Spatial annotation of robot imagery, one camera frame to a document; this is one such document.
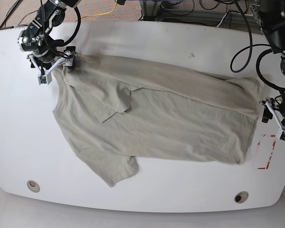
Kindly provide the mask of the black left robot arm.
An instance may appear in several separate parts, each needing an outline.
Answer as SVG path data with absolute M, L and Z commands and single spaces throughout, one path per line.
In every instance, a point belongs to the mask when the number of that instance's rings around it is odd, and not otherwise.
M 269 82 L 260 71 L 263 57 L 270 53 L 280 54 L 280 68 L 285 76 L 285 0 L 253 0 L 250 6 L 261 33 L 268 41 L 268 49 L 263 51 L 256 61 L 257 75 L 264 84 L 279 92 L 277 97 L 261 102 L 264 106 L 262 122 L 267 123 L 268 120 L 275 119 L 278 125 L 276 137 L 285 142 L 285 87 Z

